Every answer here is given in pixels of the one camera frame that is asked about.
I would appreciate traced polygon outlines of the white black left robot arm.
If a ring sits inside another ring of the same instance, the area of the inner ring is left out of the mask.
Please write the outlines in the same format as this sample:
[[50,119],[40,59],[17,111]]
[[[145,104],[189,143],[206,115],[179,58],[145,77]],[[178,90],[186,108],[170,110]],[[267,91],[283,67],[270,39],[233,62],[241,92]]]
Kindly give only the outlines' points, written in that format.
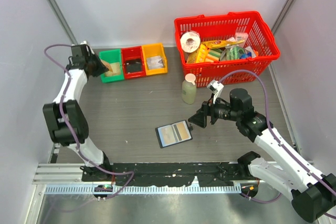
[[79,100],[89,78],[102,75],[108,68],[86,41],[71,45],[70,49],[69,62],[61,67],[64,82],[53,102],[43,106],[43,115],[52,142],[74,151],[84,162],[84,173],[106,181],[112,175],[112,167],[106,154],[89,137]]

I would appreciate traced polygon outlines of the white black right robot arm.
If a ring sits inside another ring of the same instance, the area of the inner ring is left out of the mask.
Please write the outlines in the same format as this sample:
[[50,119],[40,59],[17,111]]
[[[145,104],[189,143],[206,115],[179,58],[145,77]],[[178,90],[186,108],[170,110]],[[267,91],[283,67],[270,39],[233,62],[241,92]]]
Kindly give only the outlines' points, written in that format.
[[212,96],[188,121],[201,128],[218,119],[233,121],[239,132],[266,151],[277,163],[265,161],[250,151],[238,159],[237,173],[242,179],[256,177],[278,190],[295,212],[313,223],[335,207],[335,175],[325,175],[305,160],[285,141],[267,118],[256,112],[245,89],[233,89],[229,101]]

